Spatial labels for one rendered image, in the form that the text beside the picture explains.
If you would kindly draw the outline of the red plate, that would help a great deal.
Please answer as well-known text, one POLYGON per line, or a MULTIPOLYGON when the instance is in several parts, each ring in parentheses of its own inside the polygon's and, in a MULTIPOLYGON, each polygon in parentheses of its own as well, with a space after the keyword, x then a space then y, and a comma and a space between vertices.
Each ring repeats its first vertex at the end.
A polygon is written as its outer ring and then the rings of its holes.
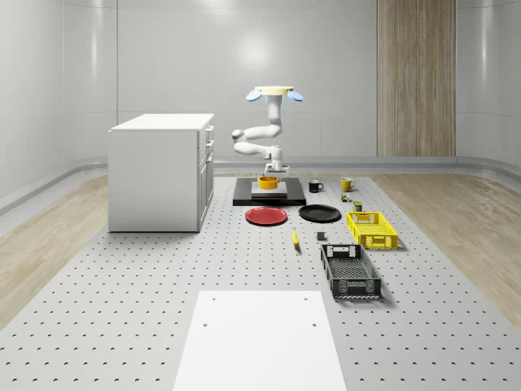
POLYGON ((283 209, 273 207, 258 207, 249 209, 245 218, 251 224, 258 226, 276 226, 287 220, 287 213, 283 209))

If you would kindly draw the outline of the white board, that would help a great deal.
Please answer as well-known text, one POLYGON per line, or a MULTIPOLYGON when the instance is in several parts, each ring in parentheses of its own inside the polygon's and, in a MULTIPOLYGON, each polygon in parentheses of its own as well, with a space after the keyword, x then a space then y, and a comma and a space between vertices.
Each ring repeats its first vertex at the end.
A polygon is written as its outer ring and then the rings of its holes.
POLYGON ((319 291, 202 291, 173 391, 346 391, 319 291))

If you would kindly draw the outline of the white cabinet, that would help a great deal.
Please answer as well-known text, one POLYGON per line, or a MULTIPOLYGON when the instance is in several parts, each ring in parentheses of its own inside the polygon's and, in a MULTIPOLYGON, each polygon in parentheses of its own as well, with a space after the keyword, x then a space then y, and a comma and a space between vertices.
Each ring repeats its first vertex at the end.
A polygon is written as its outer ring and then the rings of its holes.
POLYGON ((211 113, 143 114, 108 133, 108 229, 198 232, 212 199, 211 113))

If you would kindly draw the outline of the yellow basket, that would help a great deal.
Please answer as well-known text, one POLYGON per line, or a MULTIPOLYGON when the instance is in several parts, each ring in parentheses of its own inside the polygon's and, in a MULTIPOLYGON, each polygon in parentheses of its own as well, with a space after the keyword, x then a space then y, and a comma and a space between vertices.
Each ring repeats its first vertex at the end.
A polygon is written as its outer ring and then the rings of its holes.
POLYGON ((397 248, 398 235, 380 212, 348 212, 347 225, 365 248, 397 248))

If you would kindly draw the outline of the black plate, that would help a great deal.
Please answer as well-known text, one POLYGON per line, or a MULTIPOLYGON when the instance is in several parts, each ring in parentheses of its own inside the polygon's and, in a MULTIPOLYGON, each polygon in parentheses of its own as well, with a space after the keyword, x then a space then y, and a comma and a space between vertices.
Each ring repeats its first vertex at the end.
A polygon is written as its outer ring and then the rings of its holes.
POLYGON ((324 204, 308 204, 299 209, 299 215, 307 221, 316 223, 337 222, 341 219, 340 211, 324 204))

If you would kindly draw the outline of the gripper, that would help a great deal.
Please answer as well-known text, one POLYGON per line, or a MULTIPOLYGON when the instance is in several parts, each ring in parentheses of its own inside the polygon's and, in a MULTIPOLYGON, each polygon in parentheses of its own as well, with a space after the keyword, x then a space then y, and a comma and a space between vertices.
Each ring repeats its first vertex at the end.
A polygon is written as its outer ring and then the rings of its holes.
POLYGON ((282 163, 271 162, 265 166, 266 177, 285 178, 289 175, 290 166, 282 163))

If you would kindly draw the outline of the dark grey basket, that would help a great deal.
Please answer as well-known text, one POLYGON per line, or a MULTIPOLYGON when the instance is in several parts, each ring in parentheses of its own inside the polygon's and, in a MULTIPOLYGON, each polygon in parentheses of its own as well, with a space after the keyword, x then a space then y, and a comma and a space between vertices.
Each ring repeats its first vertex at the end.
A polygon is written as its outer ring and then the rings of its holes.
POLYGON ((321 258, 334 297, 381 296, 381 277, 360 244, 323 244, 321 258))

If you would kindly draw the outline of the black stove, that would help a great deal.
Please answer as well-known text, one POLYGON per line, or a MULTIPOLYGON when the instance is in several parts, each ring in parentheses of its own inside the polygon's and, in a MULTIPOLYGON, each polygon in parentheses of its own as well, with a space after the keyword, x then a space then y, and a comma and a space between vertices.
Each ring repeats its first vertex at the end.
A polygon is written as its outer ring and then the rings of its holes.
POLYGON ((233 206, 302 206, 306 199, 298 178, 283 178, 278 188, 261 191, 257 178, 238 178, 233 206))

